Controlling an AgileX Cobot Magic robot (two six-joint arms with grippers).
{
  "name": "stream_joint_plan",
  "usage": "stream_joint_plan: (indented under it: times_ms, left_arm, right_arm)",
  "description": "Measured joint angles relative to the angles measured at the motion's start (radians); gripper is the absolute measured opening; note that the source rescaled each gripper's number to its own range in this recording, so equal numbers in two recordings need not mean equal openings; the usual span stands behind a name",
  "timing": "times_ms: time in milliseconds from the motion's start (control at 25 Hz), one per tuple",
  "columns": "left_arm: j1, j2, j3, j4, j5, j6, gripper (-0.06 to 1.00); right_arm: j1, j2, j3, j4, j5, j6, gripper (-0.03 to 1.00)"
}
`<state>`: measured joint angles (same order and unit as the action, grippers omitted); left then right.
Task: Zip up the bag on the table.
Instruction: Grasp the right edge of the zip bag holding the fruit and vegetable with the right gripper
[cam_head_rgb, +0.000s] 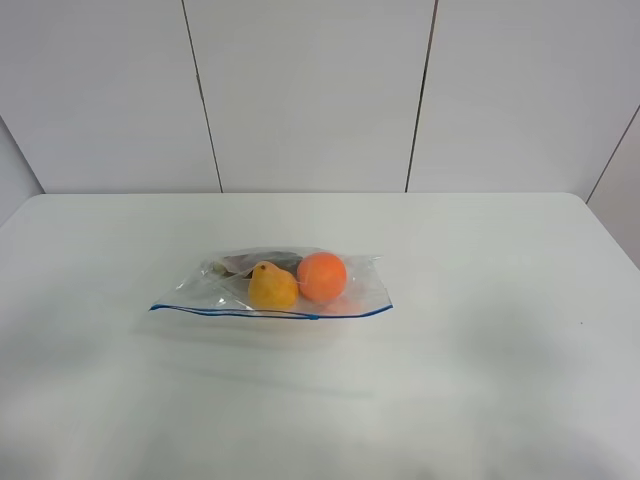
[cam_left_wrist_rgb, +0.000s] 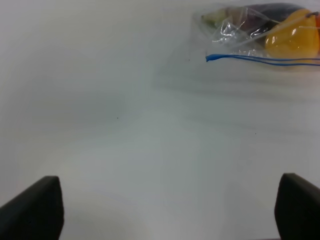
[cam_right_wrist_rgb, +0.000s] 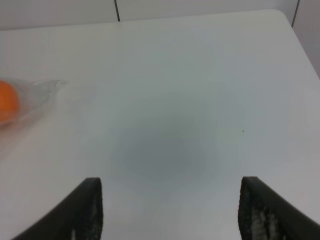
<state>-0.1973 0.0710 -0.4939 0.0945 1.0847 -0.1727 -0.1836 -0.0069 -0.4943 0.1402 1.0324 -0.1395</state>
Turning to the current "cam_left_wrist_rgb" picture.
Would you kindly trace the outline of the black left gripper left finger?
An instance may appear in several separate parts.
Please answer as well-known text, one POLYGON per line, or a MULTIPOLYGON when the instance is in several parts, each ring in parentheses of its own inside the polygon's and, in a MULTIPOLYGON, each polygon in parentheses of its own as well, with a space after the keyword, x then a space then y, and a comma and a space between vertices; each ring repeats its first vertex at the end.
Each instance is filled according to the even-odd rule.
POLYGON ((58 176, 44 176, 0 207, 2 240, 58 240, 64 204, 58 176))

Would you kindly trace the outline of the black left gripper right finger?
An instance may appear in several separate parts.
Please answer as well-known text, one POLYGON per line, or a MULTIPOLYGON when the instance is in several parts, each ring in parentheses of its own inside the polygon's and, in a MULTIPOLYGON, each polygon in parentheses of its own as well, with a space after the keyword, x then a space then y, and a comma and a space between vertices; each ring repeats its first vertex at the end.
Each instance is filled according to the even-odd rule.
POLYGON ((283 174, 274 217, 282 240, 318 240, 320 189, 295 173, 283 174))

